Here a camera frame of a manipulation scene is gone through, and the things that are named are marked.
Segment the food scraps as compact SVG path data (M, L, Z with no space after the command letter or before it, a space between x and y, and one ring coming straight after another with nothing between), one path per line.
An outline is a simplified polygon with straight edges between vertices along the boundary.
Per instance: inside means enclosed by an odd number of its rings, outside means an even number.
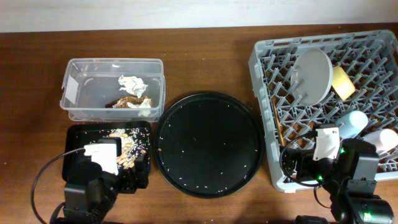
M120 138L121 155L116 162L121 169L134 167L134 161L147 154L150 149L150 131L148 128L112 129L108 134L111 138Z

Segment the wooden chopstick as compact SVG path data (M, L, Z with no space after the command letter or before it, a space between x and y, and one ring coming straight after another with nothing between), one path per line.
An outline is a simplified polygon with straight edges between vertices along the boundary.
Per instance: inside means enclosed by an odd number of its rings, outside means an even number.
M276 122L276 127L277 127L277 130L278 130L280 145L282 147L284 147L285 146L285 142L284 142L284 138L283 138L283 135L282 135L282 128L281 128L280 121L279 121L279 116L278 116L278 112L277 112L276 103L275 103L274 100L272 100L272 106L273 106L273 110L274 110L274 114L275 114L275 122Z

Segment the blue cup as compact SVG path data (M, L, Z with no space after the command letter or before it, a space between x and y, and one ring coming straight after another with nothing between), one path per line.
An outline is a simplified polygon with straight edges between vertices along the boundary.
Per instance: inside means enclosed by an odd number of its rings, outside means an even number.
M351 111L338 118L335 124L340 138L355 138L368 125L368 117L362 111Z

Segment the gold foil wrapper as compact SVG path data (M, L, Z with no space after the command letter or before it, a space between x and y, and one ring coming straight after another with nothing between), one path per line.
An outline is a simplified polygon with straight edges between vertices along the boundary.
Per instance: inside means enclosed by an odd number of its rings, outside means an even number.
M149 116L152 104L152 99L148 96L142 96L140 98L136 96L126 96L106 104L105 108L140 109L138 116Z

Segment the pink cup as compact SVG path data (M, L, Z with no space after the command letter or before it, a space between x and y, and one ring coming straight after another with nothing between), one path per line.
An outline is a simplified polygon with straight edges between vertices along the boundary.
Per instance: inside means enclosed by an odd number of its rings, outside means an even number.
M381 155L397 146L397 133L391 129L381 129L363 137L376 147L376 152Z

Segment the grey plate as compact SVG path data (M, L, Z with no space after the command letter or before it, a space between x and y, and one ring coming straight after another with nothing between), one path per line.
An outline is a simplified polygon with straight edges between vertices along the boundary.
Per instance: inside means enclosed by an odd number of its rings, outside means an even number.
M329 93L333 80L333 67L324 51L312 48L300 54L293 66L290 85L292 95L304 106L320 103Z

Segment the yellow bowl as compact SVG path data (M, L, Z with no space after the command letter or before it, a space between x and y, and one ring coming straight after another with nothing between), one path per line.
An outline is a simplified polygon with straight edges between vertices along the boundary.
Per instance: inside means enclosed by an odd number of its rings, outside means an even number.
M341 67L333 68L332 87L342 100L347 100L355 92L353 82Z

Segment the white napkin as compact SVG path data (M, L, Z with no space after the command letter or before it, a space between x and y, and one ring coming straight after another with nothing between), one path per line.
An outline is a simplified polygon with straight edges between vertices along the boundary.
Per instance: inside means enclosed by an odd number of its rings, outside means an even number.
M146 88L148 87L147 84L141 78L137 78L135 76L132 77L124 77L123 75L119 77L118 83L120 84L120 91L126 91L132 96L136 96L138 98L142 97Z

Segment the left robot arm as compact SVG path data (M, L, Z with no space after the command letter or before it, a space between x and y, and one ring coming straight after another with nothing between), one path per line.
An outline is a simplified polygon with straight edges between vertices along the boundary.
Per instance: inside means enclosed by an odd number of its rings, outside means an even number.
M55 209L50 223L102 223L119 194L134 194L148 186L149 171L147 154L117 175L105 172L89 159L74 163L67 172L65 201Z

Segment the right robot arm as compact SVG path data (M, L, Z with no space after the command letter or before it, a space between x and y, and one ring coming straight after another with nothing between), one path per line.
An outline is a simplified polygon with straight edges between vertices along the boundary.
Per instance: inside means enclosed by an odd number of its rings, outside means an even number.
M389 203L374 193L379 155L376 147L359 139L317 141L319 149L302 152L290 149L290 141L280 152L279 165L292 182L313 189L323 188L330 194L328 207L337 223L394 223ZM302 163L299 171L310 176L315 184L292 177L286 170L291 156Z

